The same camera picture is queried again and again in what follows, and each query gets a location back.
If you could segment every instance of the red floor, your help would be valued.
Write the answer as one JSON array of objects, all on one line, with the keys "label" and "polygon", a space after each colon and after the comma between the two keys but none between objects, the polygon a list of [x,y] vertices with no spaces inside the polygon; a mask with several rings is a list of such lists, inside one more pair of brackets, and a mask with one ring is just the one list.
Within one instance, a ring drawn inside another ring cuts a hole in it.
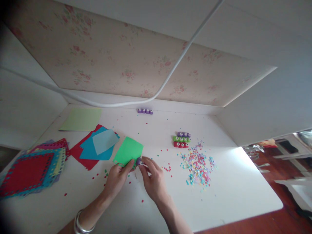
[{"label": "red floor", "polygon": [[257,165],[262,165],[267,162],[270,164],[270,166],[263,168],[269,170],[270,172],[262,175],[283,202],[283,209],[197,233],[312,233],[312,221],[299,216],[295,212],[295,209],[297,209],[298,206],[291,193],[285,186],[274,182],[274,180],[287,180],[292,179],[295,176],[302,176],[302,174],[291,162],[287,160],[274,159],[272,157],[280,154],[281,153],[278,149],[266,149],[266,152],[261,153],[260,158],[257,159],[255,163]]}]

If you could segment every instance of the desk surface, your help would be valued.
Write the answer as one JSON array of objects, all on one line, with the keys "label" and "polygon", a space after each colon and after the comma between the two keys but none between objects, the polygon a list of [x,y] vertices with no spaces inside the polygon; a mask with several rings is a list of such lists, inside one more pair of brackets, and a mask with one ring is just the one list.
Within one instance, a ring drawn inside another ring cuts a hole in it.
[{"label": "desk surface", "polygon": [[[72,148],[88,134],[58,131],[73,107],[83,105],[68,105],[37,144],[65,137]],[[214,116],[167,111],[147,115],[137,114],[133,109],[113,108],[103,109],[99,123],[112,128],[121,137],[109,161],[99,161],[88,171],[70,156],[60,180],[52,187],[23,199],[14,197],[1,201],[20,233],[56,233],[95,199],[104,188],[104,170],[113,165],[112,160],[125,137],[142,143],[143,155],[153,158],[160,166],[166,167],[170,163],[172,170],[164,172],[169,193],[193,231],[283,207],[243,149],[235,145]],[[202,139],[202,150],[206,150],[208,158],[214,158],[218,170],[211,173],[211,186],[206,191],[201,191],[199,185],[186,184],[189,173],[180,167],[183,160],[177,154],[188,151],[173,146],[172,136],[177,131],[192,134],[191,147],[197,144],[197,139]],[[130,173],[122,191],[100,218],[93,233],[169,233],[156,205],[146,194],[138,168]]]}]

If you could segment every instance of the hand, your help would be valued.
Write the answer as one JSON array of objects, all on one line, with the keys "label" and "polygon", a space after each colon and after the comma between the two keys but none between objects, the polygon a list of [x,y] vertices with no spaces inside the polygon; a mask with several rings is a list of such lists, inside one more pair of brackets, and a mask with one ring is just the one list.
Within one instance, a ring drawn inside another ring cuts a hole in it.
[{"label": "hand", "polygon": [[125,167],[121,167],[118,164],[111,167],[105,188],[102,195],[112,201],[122,189],[126,182],[127,175],[133,170],[134,160],[132,159]]},{"label": "hand", "polygon": [[156,205],[162,202],[166,203],[170,200],[170,196],[167,192],[163,170],[148,157],[142,157],[142,162],[148,166],[139,165],[147,194]]}]

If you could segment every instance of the white cord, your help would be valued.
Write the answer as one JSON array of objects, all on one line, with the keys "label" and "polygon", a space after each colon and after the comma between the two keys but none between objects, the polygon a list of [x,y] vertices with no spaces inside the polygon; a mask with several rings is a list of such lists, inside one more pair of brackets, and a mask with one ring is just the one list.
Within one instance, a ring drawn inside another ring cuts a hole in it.
[{"label": "white cord", "polygon": [[57,87],[54,84],[51,83],[47,83],[44,81],[40,81],[38,79],[34,79],[31,77],[27,77],[24,76],[22,74],[19,74],[17,72],[11,71],[10,69],[7,68],[3,68],[2,69],[13,73],[15,75],[18,75],[28,81],[34,82],[40,86],[43,86],[47,89],[50,89],[54,92],[57,92],[61,95],[64,95],[66,97],[72,98],[76,101],[79,101],[81,103],[84,103],[86,105],[90,105],[90,106],[94,106],[94,107],[120,107],[120,106],[126,106],[126,105],[132,105],[132,104],[141,104],[141,103],[146,103],[149,101],[154,100],[159,94],[160,92],[163,90],[163,88],[165,87],[165,85],[167,84],[168,80],[170,79],[172,73],[175,71],[176,67],[179,65],[179,63],[181,62],[182,58],[184,57],[184,55],[186,54],[186,52],[188,51],[189,47],[191,46],[191,44],[193,43],[193,41],[195,40],[195,38],[197,37],[197,35],[200,33],[200,31],[202,30],[202,28],[205,26],[205,24],[208,22],[208,20],[214,15],[214,13],[218,10],[218,8],[221,6],[221,4],[224,2],[224,0],[218,0],[217,4],[214,6],[214,8],[210,11],[210,13],[208,14],[208,16],[205,18],[205,20],[202,22],[202,24],[199,26],[199,28],[196,30],[196,32],[194,33],[194,35],[192,36],[191,40],[188,42],[187,46],[185,47],[183,53],[181,54],[181,56],[179,57],[179,59],[177,60],[177,62],[175,63],[175,65],[173,66],[173,68],[171,69],[170,73],[168,74],[166,80],[164,81],[164,83],[161,85],[161,87],[159,88],[159,90],[157,91],[157,93],[152,96],[151,98],[148,98],[146,100],[143,101],[128,101],[128,102],[120,102],[120,103],[113,103],[113,104],[102,104],[102,103],[98,103],[98,102],[93,102],[91,100],[85,99],[83,97],[80,97],[76,94],[70,93],[64,89],[61,89],[59,87]]}]

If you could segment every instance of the wallpaper panel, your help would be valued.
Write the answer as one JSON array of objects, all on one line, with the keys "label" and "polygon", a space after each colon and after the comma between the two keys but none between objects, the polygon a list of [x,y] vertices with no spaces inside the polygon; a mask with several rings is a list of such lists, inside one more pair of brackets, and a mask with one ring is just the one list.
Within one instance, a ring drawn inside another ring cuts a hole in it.
[{"label": "wallpaper panel", "polygon": [[[61,88],[151,97],[186,46],[50,0],[23,0],[14,10],[5,23]],[[158,99],[224,106],[273,69],[193,44]]]}]

